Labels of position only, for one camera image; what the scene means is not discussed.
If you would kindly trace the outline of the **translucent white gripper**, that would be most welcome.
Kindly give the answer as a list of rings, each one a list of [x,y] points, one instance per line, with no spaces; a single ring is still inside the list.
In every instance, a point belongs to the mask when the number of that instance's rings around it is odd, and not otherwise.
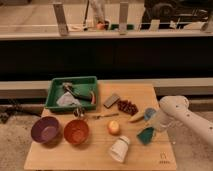
[[[170,117],[162,110],[158,110],[152,114],[146,114],[146,118],[148,119],[147,126],[152,127],[158,132],[165,131],[171,123]]]

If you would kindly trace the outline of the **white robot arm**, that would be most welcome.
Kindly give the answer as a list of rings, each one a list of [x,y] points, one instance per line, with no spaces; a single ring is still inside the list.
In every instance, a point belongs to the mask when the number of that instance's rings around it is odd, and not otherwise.
[[[176,119],[193,130],[213,146],[213,122],[189,110],[189,100],[185,96],[164,96],[159,101],[159,109],[149,120],[150,125],[159,132],[169,128]]]

